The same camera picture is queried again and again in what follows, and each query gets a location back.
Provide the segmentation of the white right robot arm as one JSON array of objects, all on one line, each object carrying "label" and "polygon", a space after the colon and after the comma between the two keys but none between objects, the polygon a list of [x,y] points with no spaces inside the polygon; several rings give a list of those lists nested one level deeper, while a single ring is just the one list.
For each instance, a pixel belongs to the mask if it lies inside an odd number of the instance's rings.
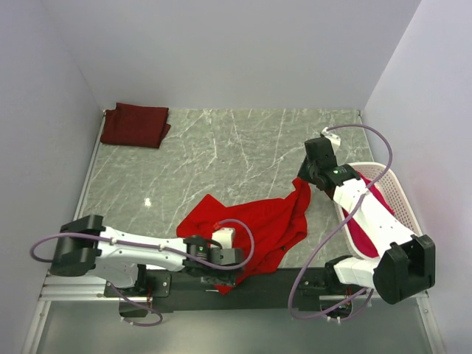
[{"label": "white right robot arm", "polygon": [[436,280],[434,241],[398,221],[354,167],[338,164],[335,152],[339,145],[334,135],[306,141],[298,176],[348,212],[377,254],[327,262],[324,287],[332,294],[342,293],[349,285],[371,288],[390,305],[432,288]]}]

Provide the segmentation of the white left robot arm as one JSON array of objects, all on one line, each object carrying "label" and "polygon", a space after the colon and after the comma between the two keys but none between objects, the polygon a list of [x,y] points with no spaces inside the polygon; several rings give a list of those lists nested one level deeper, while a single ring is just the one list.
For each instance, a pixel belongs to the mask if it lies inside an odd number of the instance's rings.
[{"label": "white left robot arm", "polygon": [[121,232],[89,215],[62,225],[50,273],[59,277],[92,275],[143,294],[146,272],[156,267],[203,277],[216,285],[234,285],[246,265],[243,250],[198,235],[156,238]]}]

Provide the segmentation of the dark red t shirt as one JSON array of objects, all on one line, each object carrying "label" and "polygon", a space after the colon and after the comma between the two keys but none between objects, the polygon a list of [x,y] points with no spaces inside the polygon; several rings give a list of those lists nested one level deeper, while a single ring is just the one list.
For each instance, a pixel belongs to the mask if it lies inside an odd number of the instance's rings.
[{"label": "dark red t shirt", "polygon": [[117,103],[115,109],[105,111],[100,141],[107,145],[159,149],[171,128],[168,115],[169,108],[165,107]]}]

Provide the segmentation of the bright red t shirt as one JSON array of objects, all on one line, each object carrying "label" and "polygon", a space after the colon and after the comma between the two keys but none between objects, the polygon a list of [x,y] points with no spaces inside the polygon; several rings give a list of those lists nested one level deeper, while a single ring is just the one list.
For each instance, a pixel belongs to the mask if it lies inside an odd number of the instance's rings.
[{"label": "bright red t shirt", "polygon": [[236,283],[241,284],[247,277],[273,273],[285,254],[308,234],[305,212],[310,204],[310,186],[300,178],[295,178],[292,184],[294,191],[284,198],[234,206],[224,206],[210,194],[205,195],[177,226],[176,235],[210,238],[222,226],[221,221],[239,220],[251,230],[255,251]]}]

